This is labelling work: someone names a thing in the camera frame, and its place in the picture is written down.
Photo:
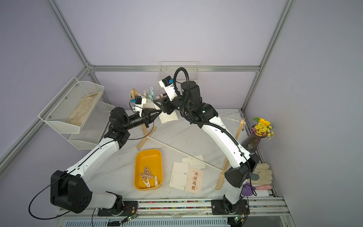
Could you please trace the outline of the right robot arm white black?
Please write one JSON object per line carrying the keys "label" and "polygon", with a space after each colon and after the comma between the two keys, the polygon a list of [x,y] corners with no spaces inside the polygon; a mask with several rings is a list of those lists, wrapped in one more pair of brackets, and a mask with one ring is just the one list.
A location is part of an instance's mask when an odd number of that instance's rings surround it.
{"label": "right robot arm white black", "polygon": [[167,76],[158,83],[166,97],[154,100],[154,104],[166,114],[179,111],[186,121],[206,132],[225,154],[231,165],[225,171],[228,190],[223,199],[213,202],[213,206],[220,214],[237,213],[248,204],[242,198],[242,192],[260,157],[246,150],[225,127],[214,107],[203,102],[199,85],[190,80],[185,68],[179,67],[174,76]]}

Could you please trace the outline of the pink chinese text postcard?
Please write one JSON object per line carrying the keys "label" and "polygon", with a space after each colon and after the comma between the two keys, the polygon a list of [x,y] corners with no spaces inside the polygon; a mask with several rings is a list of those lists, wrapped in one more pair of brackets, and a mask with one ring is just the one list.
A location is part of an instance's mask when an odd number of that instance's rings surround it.
{"label": "pink chinese text postcard", "polygon": [[204,177],[203,170],[190,167],[187,177],[187,184],[184,190],[186,192],[194,194],[201,194],[203,177]]}

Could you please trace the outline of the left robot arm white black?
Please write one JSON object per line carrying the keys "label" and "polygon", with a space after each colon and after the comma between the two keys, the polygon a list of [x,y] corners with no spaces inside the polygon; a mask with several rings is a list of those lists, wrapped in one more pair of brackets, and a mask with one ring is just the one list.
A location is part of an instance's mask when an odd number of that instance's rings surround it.
{"label": "left robot arm white black", "polygon": [[110,113],[108,132],[100,143],[67,170],[52,174],[47,186],[51,204],[73,213],[81,213],[87,208],[106,208],[115,214],[121,213],[124,209],[121,195],[92,192],[87,183],[94,172],[130,140],[130,129],[141,125],[148,127],[161,112],[138,107],[133,115],[127,115],[123,108],[114,108]]}

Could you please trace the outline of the green clothespin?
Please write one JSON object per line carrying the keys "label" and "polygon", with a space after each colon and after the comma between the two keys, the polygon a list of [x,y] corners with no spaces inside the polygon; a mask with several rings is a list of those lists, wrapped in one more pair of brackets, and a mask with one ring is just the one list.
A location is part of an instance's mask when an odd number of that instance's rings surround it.
{"label": "green clothespin", "polygon": [[149,99],[150,99],[152,102],[154,102],[154,100],[155,100],[155,94],[154,94],[154,88],[153,88],[153,87],[151,87],[151,88],[150,88]]}

